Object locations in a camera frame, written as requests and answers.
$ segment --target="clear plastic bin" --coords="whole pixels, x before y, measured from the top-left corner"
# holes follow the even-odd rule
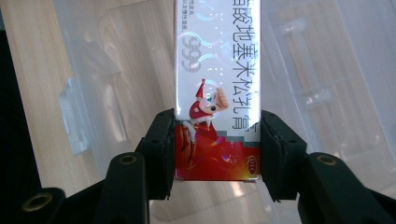
[[[199,1],[210,4],[210,1]],[[134,150],[174,107],[173,0],[54,0],[74,72],[60,94],[76,154]],[[262,108],[333,154],[368,188],[396,198],[396,1],[263,0]],[[151,223],[299,223],[266,187],[175,183]]]

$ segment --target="red bottom of box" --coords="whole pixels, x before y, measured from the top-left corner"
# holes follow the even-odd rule
[[[259,178],[260,148],[244,147],[243,142],[226,142],[213,125],[195,124],[195,141],[189,130],[176,126],[175,178],[183,180],[237,180]]]

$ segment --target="red hat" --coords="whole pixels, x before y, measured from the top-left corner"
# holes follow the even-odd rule
[[[204,98],[204,85],[205,85],[205,79],[203,78],[201,86],[200,86],[197,94],[195,95],[195,97]]]

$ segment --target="cartoon face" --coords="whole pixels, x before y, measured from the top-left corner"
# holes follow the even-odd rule
[[[215,114],[227,108],[228,102],[222,88],[217,88],[216,92],[207,93],[200,99],[200,109],[207,114]]]

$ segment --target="white and red box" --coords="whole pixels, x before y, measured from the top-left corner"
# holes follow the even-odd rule
[[[177,0],[176,173],[260,174],[260,0]]]

